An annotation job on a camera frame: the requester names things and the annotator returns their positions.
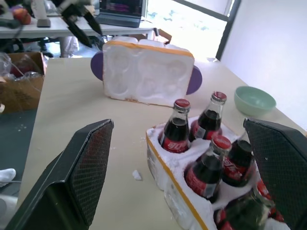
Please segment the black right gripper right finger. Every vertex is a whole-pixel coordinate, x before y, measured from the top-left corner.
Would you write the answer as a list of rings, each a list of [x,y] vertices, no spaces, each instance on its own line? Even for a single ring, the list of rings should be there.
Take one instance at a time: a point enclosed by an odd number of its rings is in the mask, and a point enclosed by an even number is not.
[[[274,122],[247,118],[243,124],[260,176],[292,230],[307,228],[307,138]]]

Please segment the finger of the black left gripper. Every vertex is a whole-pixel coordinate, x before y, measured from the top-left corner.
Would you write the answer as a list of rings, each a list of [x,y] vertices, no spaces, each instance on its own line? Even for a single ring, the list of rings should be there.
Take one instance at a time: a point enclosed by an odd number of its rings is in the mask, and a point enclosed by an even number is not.
[[[85,10],[83,13],[83,18],[88,22],[90,27],[100,35],[103,35],[100,24],[95,20],[94,16],[88,11]]]
[[[67,24],[68,29],[72,34],[85,46],[92,47],[92,43],[88,36],[70,19],[65,19],[64,22]]]

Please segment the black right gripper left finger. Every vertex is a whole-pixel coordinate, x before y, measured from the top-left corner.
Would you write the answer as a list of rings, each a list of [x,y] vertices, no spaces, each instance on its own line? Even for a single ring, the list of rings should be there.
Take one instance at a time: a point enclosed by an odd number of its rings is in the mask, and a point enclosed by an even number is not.
[[[79,129],[45,168],[8,230],[87,230],[105,182],[114,122]]]

